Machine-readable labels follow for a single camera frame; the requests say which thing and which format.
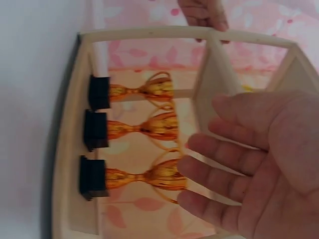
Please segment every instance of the pink leaf pattern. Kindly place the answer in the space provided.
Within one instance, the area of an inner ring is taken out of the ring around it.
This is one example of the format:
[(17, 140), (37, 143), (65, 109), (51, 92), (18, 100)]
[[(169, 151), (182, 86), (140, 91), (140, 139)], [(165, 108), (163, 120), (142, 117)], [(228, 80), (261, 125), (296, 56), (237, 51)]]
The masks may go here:
[(115, 206), (108, 206), (106, 210), (108, 221), (118, 228), (126, 228), (122, 212)]
[(170, 64), (173, 64), (176, 61), (176, 58), (177, 58), (177, 49), (176, 47), (172, 46), (166, 54), (166, 61)]
[(159, 60), (158, 60), (158, 58), (156, 56), (153, 56), (150, 59), (149, 66), (153, 67), (153, 68), (157, 68), (159, 66)]
[(168, 216), (167, 219), (168, 230), (178, 236), (183, 230), (183, 221), (181, 220), (179, 208), (175, 208)]
[(204, 51), (204, 47), (202, 46), (192, 49), (191, 55), (190, 55), (190, 62), (192, 65), (196, 66), (199, 64), (200, 59), (203, 55), (203, 51)]
[(121, 41), (117, 40), (117, 41), (111, 41), (109, 44), (109, 51), (115, 52), (119, 47), (120, 47)]
[(124, 64), (119, 55), (111, 54), (110, 60), (117, 66), (117, 67), (124, 67)]
[(186, 233), (180, 236), (181, 239), (197, 239), (202, 237), (204, 237), (202, 233)]
[(130, 55), (132, 55), (134, 57), (144, 57), (144, 56), (148, 55), (148, 53), (146, 51), (136, 49), (136, 48), (130, 49), (129, 53), (130, 53)]
[(247, 57), (250, 55), (251, 51), (248, 50), (242, 42), (234, 42), (235, 47), (237, 48), (237, 53), (241, 57)]
[(125, 187), (110, 190), (110, 196), (108, 197), (108, 202), (114, 202), (114, 201), (119, 200), (124, 189), (125, 189)]
[(165, 203), (153, 198), (139, 198), (134, 201), (134, 205), (143, 211), (157, 211), (164, 206)]
[(260, 56), (258, 59), (259, 59), (259, 61), (260, 61), (261, 63), (264, 63), (264, 64), (267, 64), (267, 63), (268, 63), (268, 59), (267, 59), (267, 57), (265, 57), (265, 56)]

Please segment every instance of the palm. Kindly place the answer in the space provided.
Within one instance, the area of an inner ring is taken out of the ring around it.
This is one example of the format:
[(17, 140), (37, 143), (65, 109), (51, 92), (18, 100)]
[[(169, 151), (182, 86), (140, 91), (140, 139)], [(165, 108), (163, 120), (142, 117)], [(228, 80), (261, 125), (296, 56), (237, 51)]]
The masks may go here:
[[(246, 97), (243, 105), (249, 105), (251, 101), (250, 96)], [(313, 128), (319, 113), (313, 111), (314, 105), (307, 112), (309, 99), (300, 98), (291, 103), (283, 101), (285, 109), (282, 112), (278, 112), (282, 108), (278, 100), (268, 108), (258, 102), (259, 110), (269, 113), (260, 119), (256, 117), (262, 115), (261, 112), (254, 112), (252, 116), (253, 107), (240, 109), (237, 101), (233, 108), (241, 113), (236, 116), (237, 112), (225, 110), (226, 105), (217, 104), (215, 108), (222, 119), (213, 120), (210, 131), (258, 149), (196, 134), (188, 141), (190, 149), (240, 175), (211, 168), (190, 156), (180, 162), (178, 169), (190, 179), (241, 205), (225, 205), (189, 191), (180, 194), (180, 205), (194, 215), (248, 239), (318, 238), (314, 232), (319, 233), (319, 161), (316, 156), (319, 130), (316, 132)], [(298, 108), (303, 109), (304, 114), (293, 113)], [(239, 123), (252, 125), (256, 122), (255, 130), (238, 126)], [(263, 128), (268, 130), (267, 133), (256, 133), (264, 132)]]

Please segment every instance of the pink floral fabric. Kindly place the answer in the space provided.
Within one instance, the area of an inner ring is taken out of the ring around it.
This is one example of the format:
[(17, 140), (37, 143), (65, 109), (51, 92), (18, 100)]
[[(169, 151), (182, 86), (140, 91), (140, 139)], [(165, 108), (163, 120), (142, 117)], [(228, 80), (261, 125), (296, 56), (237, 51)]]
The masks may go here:
[[(231, 28), (297, 41), (319, 67), (319, 0), (224, 0), (224, 5)], [(97, 7), (101, 14), (99, 26), (93, 20), (97, 17), (94, 12)], [(85, 30), (186, 25), (175, 0), (87, 0), (86, 16)], [(225, 49), (236, 70), (271, 72), (285, 54), (280, 48), (240, 42), (230, 43)], [(203, 43), (193, 39), (145, 39), (111, 42), (108, 52), (103, 54), (109, 55), (110, 68), (196, 67), (202, 52)]]

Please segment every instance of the finger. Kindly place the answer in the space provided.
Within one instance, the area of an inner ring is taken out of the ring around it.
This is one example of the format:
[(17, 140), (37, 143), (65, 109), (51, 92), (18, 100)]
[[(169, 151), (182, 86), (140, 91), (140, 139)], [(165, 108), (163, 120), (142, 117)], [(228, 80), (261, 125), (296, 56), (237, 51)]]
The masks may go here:
[(261, 150), (241, 147), (205, 134), (194, 134), (187, 142), (193, 150), (237, 172), (252, 176), (266, 157)]
[(208, 2), (210, 24), (219, 31), (227, 31), (229, 28), (224, 6), (221, 0), (210, 0)]
[(185, 177), (233, 201), (242, 203), (251, 178), (228, 173), (191, 157), (178, 162), (178, 171)]
[(198, 26), (198, 19), (195, 17), (186, 16), (186, 21), (189, 26)]
[(269, 128), (285, 106), (298, 99), (300, 93), (265, 92), (216, 96), (212, 105), (223, 120), (268, 134)]
[(192, 191), (183, 191), (177, 197), (178, 204), (194, 216), (217, 227), (238, 233), (239, 206), (222, 204)]
[(199, 1), (194, 0), (177, 0), (180, 8), (185, 7), (204, 7), (204, 5)]
[(268, 137), (263, 133), (256, 133), (251, 129), (233, 125), (220, 118), (214, 118), (209, 124), (208, 129), (219, 136), (231, 139), (265, 151), (269, 149)]

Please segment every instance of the fingernail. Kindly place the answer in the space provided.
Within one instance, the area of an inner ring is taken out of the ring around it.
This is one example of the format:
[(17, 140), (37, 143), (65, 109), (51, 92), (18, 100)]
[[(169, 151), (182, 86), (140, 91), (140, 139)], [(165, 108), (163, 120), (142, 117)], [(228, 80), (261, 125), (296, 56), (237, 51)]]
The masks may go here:
[(228, 23), (224, 21), (220, 22), (218, 26), (220, 31), (227, 31), (229, 29)]

